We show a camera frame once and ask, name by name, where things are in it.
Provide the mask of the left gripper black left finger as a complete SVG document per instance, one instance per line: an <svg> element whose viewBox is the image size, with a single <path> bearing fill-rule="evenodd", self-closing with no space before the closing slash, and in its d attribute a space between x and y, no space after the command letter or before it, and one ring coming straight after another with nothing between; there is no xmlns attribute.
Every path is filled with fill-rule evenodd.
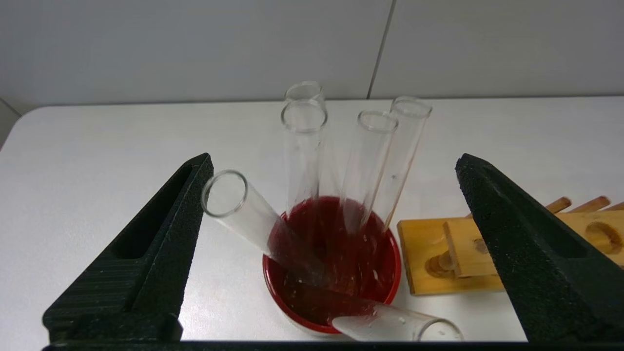
<svg viewBox="0 0 624 351"><path fill-rule="evenodd" d="M43 315L51 342L177 342L178 320L214 174L208 153L183 163Z"/></svg>

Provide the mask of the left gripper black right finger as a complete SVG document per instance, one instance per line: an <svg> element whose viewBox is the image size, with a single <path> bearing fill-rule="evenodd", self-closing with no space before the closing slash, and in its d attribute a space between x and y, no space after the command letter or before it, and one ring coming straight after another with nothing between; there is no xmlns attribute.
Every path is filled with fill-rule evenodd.
<svg viewBox="0 0 624 351"><path fill-rule="evenodd" d="M455 173L528 341L622 342L622 268L491 163Z"/></svg>

